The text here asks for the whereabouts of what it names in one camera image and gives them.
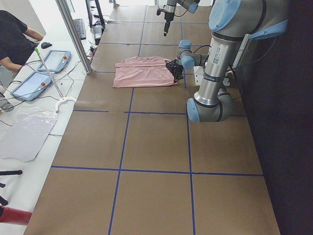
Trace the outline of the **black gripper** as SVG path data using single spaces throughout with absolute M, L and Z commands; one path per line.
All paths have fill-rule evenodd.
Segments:
M 165 25 L 164 25 L 164 31 L 163 36 L 166 37 L 169 31 L 170 23 L 174 20 L 174 12 L 164 12 L 164 19 L 165 19 Z
M 174 83 L 177 83 L 179 80 L 184 78 L 183 74 L 183 66 L 182 65 L 172 65 L 172 75 L 174 78 Z

